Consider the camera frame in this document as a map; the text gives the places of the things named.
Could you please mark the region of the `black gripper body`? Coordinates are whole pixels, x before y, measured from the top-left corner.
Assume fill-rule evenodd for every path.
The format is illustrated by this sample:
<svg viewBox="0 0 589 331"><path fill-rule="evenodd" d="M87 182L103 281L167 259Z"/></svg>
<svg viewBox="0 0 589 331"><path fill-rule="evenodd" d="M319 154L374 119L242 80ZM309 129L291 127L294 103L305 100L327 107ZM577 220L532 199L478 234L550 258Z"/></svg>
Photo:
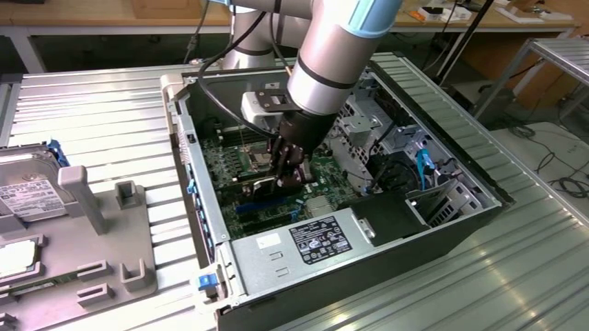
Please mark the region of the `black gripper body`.
<svg viewBox="0 0 589 331"><path fill-rule="evenodd" d="M283 113L279 122L279 140L311 155L322 144L337 120L337 113L317 115L303 110Z"/></svg>

